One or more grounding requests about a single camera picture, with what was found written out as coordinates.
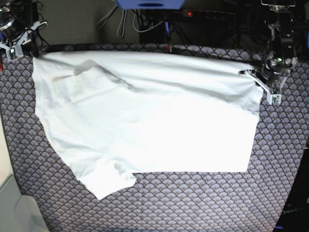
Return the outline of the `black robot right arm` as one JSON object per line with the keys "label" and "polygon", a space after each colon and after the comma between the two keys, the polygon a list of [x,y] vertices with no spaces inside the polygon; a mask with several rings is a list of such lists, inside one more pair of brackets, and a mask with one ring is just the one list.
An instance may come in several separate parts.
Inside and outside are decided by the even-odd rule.
{"label": "black robot right arm", "polygon": [[0,2],[0,51],[9,61],[23,56],[37,58],[49,43],[40,31],[48,25],[38,0],[2,0]]}

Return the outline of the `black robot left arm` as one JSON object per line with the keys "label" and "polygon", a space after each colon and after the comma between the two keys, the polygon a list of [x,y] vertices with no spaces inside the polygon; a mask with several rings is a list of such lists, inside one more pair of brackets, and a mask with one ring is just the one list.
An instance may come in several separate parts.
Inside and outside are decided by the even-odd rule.
{"label": "black robot left arm", "polygon": [[249,44],[259,48],[248,73],[271,94],[279,93],[297,63],[293,0],[250,0],[239,10]]}

